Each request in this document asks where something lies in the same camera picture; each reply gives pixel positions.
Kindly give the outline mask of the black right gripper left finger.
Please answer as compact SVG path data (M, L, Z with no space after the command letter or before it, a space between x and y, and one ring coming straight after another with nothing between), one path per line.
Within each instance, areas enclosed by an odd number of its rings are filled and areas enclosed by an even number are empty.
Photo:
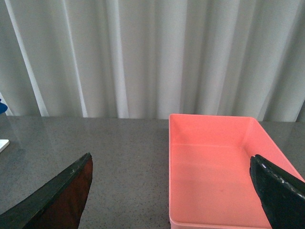
M84 154L0 216L2 229L77 229L92 184L93 161Z

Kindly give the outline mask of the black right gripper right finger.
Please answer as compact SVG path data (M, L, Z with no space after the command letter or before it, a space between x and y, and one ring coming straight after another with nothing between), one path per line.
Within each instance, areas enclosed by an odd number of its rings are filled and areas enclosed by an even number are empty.
M250 159L250 177L273 229L305 227L305 183L261 155Z

